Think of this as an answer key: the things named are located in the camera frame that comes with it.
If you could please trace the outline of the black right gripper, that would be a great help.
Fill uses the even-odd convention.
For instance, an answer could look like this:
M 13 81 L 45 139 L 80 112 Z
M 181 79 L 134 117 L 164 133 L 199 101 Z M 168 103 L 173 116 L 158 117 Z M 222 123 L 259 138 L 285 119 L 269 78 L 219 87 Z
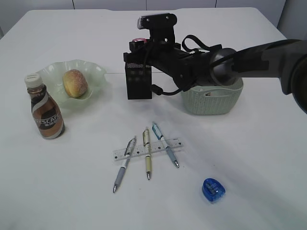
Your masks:
M 130 53 L 124 53 L 126 63 L 145 64 L 170 76 L 179 91 L 187 91 L 194 86 L 213 86 L 210 76 L 210 59 L 213 47 L 199 42 L 199 48 L 183 49 L 179 43 L 148 41 Z

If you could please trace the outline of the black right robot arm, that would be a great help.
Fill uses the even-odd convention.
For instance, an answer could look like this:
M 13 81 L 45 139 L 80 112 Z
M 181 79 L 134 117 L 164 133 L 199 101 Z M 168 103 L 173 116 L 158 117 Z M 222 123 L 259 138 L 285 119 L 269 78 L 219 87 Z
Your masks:
M 151 85 L 157 95 L 174 95 L 195 86 L 229 86 L 241 78 L 278 78 L 282 92 L 307 110 L 307 42 L 286 39 L 235 51 L 221 44 L 189 49 L 185 44 L 141 43 L 123 54 L 125 63 L 155 67 L 173 79 L 174 92 Z

